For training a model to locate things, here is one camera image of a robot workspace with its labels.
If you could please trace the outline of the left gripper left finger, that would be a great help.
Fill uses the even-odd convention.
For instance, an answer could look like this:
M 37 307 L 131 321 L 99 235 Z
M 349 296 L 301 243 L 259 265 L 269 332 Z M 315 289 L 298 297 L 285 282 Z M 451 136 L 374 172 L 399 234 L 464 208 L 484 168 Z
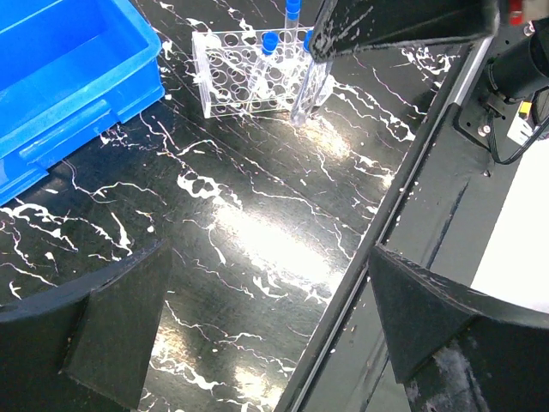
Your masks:
M 1 307 L 3 411 L 137 409 L 172 272 L 164 240 Z

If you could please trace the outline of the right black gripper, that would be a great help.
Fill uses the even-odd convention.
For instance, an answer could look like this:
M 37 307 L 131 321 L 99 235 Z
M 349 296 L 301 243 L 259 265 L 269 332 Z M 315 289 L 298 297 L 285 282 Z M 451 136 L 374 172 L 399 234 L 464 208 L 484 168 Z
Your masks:
M 514 103 L 548 87 L 547 1 L 324 1 L 309 47 L 315 62 L 327 63 L 369 50 L 463 44 L 492 36 L 499 20 L 533 29 L 486 69 L 492 92 Z

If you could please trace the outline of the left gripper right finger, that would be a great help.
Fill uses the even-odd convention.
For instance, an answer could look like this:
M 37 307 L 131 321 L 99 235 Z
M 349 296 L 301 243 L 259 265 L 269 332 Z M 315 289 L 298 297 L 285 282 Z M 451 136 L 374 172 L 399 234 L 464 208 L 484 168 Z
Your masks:
M 412 411 L 546 411 L 548 316 L 381 246 L 369 277 L 395 380 Z

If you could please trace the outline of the centrifuge tube blue cap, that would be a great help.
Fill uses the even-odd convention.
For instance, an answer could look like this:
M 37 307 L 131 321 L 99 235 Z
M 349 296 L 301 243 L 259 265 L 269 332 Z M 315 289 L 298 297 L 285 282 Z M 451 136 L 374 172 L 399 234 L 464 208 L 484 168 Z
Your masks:
M 300 0 L 286 0 L 285 26 L 283 33 L 283 53 L 285 59 L 293 58 L 297 32 L 299 29 Z
M 290 121 L 294 126 L 301 127 L 306 123 L 330 74 L 332 65 L 332 62 L 310 62 L 290 113 Z
M 313 30 L 308 30 L 305 34 L 304 42 L 303 42 L 303 50 L 305 53 L 311 53 L 310 52 L 310 41 L 312 38 Z
M 258 90 L 259 82 L 265 77 L 267 69 L 271 66 L 278 44 L 278 33 L 268 31 L 262 36 L 261 52 L 258 54 L 248 81 L 250 97 Z

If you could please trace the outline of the clear tube rack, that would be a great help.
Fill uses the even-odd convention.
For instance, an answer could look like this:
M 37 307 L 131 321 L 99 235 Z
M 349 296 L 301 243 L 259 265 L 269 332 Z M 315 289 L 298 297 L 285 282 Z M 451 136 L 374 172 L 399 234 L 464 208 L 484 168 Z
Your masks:
M 293 58 L 283 53 L 284 28 L 275 29 L 279 44 L 272 64 L 250 97 L 250 72 L 261 52 L 265 30 L 194 32 L 192 54 L 195 65 L 194 83 L 199 87 L 205 118 L 220 118 L 254 112 L 289 111 L 299 92 L 311 62 L 303 50 L 305 34 L 297 32 Z M 333 93 L 334 77 L 329 74 L 314 109 L 322 106 Z

